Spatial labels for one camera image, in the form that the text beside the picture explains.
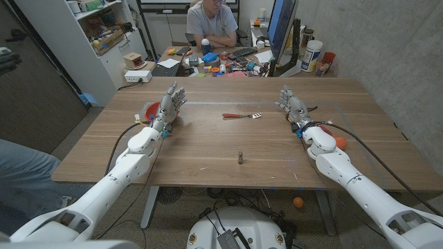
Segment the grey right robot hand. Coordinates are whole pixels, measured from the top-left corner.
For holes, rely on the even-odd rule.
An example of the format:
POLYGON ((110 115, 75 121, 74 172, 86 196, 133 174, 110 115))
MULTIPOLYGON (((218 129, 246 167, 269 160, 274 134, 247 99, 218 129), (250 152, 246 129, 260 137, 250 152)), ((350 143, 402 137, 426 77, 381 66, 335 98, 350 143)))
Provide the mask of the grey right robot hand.
POLYGON ((314 121, 309 116, 309 112, 305 104, 299 100, 295 93, 286 85, 280 91, 280 101, 275 103, 287 113, 287 120, 297 128, 304 129, 307 125, 313 124, 314 121))

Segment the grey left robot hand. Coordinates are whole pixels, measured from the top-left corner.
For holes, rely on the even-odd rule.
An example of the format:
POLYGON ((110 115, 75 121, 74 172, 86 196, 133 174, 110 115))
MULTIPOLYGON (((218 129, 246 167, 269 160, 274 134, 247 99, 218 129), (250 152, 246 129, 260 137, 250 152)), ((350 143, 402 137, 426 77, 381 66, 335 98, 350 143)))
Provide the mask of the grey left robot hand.
POLYGON ((174 82, 167 93, 161 98, 154 119, 149 127, 162 133, 172 130, 172 123, 176 119, 180 108, 187 102, 183 87, 177 89, 177 82, 174 82))

